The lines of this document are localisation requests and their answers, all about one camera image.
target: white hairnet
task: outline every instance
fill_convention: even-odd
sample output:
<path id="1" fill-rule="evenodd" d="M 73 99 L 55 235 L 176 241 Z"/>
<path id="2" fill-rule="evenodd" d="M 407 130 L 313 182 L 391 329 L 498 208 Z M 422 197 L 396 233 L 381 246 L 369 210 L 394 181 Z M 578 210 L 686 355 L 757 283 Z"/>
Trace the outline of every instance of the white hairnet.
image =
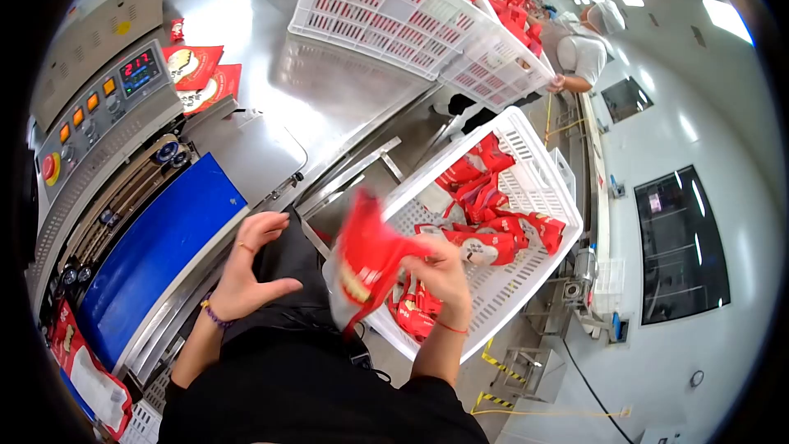
<path id="1" fill-rule="evenodd" d="M 589 21 L 601 35 L 610 35 L 625 29 L 625 19 L 613 0 L 604 0 L 593 5 L 586 13 Z"/>

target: purple beaded bracelet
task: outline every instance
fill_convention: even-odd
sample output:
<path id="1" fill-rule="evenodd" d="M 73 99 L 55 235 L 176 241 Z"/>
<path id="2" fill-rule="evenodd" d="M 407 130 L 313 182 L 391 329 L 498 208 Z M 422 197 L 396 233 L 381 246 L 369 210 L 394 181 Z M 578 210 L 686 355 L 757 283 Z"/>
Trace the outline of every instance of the purple beaded bracelet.
<path id="1" fill-rule="evenodd" d="M 227 328 L 231 327 L 235 321 L 222 321 L 222 319 L 216 317 L 214 311 L 211 310 L 211 306 L 208 305 L 208 299 L 210 297 L 211 292 L 206 293 L 200 302 L 200 305 L 205 309 L 205 313 L 208 314 L 208 317 L 210 317 L 212 321 L 216 322 L 217 326 L 221 327 L 223 330 L 226 330 Z"/>

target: black shirt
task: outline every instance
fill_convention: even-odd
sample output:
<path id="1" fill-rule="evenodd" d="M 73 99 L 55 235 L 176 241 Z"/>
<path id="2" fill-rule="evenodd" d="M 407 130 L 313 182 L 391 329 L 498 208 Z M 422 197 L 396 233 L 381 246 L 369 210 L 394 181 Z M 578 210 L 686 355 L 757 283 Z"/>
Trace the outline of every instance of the black shirt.
<path id="1" fill-rule="evenodd" d="M 183 390 L 172 382 L 159 442 L 487 442 L 444 380 L 399 390 L 353 366 L 326 333 L 255 328 Z"/>

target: black pants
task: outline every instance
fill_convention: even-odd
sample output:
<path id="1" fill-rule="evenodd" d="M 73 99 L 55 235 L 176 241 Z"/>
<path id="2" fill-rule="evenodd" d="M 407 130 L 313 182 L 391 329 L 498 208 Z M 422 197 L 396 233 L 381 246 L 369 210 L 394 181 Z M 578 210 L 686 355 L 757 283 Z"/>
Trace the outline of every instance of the black pants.
<path id="1" fill-rule="evenodd" d="M 258 283 L 291 277 L 301 281 L 304 288 L 237 320 L 225 331 L 222 343 L 257 326 L 286 331 L 330 331 L 339 335 L 329 310 L 329 292 L 321 273 L 321 257 L 302 232 L 301 219 L 293 207 L 288 206 L 284 212 L 291 215 L 291 224 L 277 240 L 263 246 L 252 262 L 251 270 Z"/>
<path id="2" fill-rule="evenodd" d="M 525 98 L 521 98 L 517 102 L 513 103 L 513 105 L 521 107 L 524 104 L 535 102 L 541 97 L 542 95 L 538 94 L 537 92 L 529 93 Z M 460 115 L 464 110 L 475 103 L 476 102 L 474 100 L 464 94 L 456 94 L 449 100 L 449 113 L 452 115 Z M 463 134 L 468 134 L 480 125 L 490 122 L 497 115 L 498 113 L 494 113 L 490 109 L 481 109 L 478 114 L 466 121 L 466 125 L 464 125 L 462 128 Z"/>

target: red stop button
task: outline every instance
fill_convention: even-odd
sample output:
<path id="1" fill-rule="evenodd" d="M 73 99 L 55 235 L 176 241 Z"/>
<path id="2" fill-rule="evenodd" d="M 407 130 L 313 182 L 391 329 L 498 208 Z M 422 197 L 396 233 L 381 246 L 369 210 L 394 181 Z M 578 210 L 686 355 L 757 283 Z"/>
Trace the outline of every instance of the red stop button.
<path id="1" fill-rule="evenodd" d="M 44 157 L 44 179 L 49 180 L 54 175 L 54 158 L 51 154 L 47 154 Z"/>

